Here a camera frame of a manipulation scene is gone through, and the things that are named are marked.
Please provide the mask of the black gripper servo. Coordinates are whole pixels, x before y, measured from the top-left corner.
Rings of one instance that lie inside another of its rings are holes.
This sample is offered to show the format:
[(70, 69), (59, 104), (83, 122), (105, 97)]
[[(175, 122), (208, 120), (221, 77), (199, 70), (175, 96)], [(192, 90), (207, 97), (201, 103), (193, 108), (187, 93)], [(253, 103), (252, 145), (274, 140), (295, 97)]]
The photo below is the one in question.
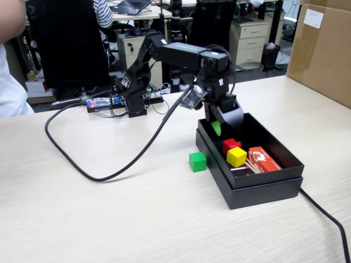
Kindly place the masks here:
[[(229, 86), (232, 83), (231, 76), (202, 81), (202, 87), (207, 92), (203, 99), (205, 118), (217, 136), (222, 134), (220, 125), (230, 127), (236, 134), (243, 132), (244, 112), (236, 100), (236, 96), (229, 93)], [(218, 107), (218, 120), (211, 107)]]

